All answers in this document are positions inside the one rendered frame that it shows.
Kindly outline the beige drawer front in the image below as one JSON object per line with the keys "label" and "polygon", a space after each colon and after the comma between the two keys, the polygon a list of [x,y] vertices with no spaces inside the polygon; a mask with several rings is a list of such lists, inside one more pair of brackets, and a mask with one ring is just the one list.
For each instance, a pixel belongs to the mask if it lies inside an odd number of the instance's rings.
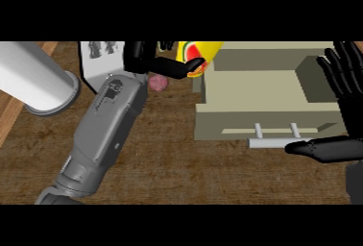
{"label": "beige drawer front", "polygon": [[239,140],[254,138],[255,124],[264,138],[292,137],[295,123],[301,137],[342,135],[345,124],[337,111],[247,111],[198,112],[195,140]]}

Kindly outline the white box with dark prints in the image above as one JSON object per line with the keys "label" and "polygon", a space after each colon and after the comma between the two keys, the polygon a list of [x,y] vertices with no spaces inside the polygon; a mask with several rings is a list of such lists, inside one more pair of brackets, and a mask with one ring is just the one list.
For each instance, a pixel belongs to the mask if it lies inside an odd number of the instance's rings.
{"label": "white box with dark prints", "polygon": [[93,92],[99,92],[108,75],[124,67],[124,44],[123,41],[80,42],[83,78]]}

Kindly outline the small pink round vegetable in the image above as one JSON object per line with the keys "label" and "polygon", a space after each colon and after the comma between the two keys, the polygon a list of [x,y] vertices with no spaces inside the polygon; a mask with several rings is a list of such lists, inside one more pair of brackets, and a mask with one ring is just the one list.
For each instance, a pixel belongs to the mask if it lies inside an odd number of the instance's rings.
{"label": "small pink round vegetable", "polygon": [[162,92],[167,89],[168,82],[164,75],[154,75],[149,79],[149,87],[155,92]]}

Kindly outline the beige open drawer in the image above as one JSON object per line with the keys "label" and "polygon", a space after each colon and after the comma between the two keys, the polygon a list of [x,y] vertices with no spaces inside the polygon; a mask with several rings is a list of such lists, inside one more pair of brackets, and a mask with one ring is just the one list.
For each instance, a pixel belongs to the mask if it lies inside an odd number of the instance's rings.
{"label": "beige open drawer", "polygon": [[331,41],[227,41],[202,75],[199,112],[335,111],[316,59]]}

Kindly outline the yellow cup with red print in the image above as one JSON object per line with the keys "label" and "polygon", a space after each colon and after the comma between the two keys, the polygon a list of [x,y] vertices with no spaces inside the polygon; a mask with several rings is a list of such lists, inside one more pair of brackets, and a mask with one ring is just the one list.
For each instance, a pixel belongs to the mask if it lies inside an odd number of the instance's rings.
{"label": "yellow cup with red print", "polygon": [[202,75],[213,59],[223,46],[223,41],[180,41],[177,46],[176,60],[188,62],[195,58],[204,58],[204,63],[193,72],[188,74],[190,78]]}

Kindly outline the white cylinder with grey base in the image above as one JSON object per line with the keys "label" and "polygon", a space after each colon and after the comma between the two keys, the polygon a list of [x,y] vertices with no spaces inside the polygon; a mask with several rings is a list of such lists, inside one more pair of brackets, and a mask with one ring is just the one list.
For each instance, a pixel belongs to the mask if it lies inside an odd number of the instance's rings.
{"label": "white cylinder with grey base", "polygon": [[81,82],[34,41],[0,41],[0,89],[37,116],[53,116],[74,104]]}

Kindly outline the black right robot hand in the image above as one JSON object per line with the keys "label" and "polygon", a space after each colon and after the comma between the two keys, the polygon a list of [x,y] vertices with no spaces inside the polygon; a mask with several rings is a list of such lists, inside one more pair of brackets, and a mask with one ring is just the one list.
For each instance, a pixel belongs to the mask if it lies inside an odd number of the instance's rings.
{"label": "black right robot hand", "polygon": [[316,61],[338,99],[347,135],[297,141],[285,152],[322,163],[363,160],[363,53],[353,41],[335,41]]}

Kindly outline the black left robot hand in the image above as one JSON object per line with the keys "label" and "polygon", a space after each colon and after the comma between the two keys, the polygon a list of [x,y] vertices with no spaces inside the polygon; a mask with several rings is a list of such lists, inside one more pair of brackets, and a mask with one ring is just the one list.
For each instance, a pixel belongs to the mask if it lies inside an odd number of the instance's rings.
{"label": "black left robot hand", "polygon": [[157,47],[170,50],[173,41],[127,41],[124,46],[124,71],[137,74],[154,72],[173,79],[183,79],[202,63],[204,58],[193,58],[188,62],[157,56]]}

